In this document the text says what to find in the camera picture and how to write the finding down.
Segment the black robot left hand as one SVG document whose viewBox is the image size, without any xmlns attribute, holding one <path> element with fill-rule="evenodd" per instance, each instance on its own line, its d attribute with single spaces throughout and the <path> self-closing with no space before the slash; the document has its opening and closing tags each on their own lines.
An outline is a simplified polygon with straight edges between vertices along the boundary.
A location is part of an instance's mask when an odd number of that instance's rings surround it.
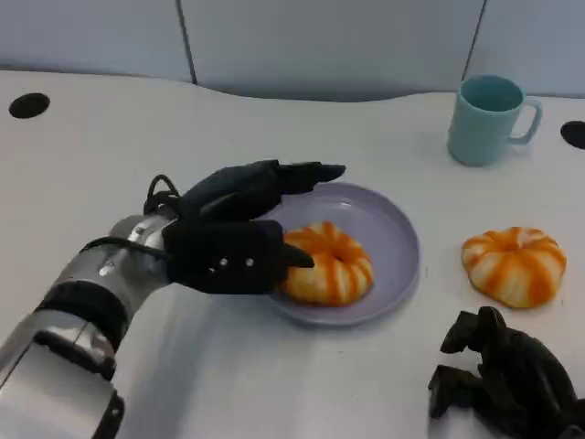
<svg viewBox="0 0 585 439">
<path fill-rule="evenodd" d="M 285 243 L 282 226 L 263 217 L 283 197 L 309 193 L 345 171 L 343 165 L 275 159 L 220 169 L 181 197 L 181 217 L 164 233 L 168 272 L 251 278 L 313 267 L 307 252 Z"/>
</svg>

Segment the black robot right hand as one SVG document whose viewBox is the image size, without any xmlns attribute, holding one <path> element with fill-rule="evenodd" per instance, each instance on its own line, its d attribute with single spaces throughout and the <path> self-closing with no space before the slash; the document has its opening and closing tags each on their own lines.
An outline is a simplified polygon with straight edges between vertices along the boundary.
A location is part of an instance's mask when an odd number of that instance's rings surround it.
<svg viewBox="0 0 585 439">
<path fill-rule="evenodd" d="M 584 400 L 561 362 L 538 339 L 509 327 L 500 312 L 482 306 L 462 311 L 440 350 L 480 355 L 478 371 L 440 365 L 428 385 L 429 416 L 449 408 L 471 409 L 511 438 L 581 438 Z"/>
</svg>

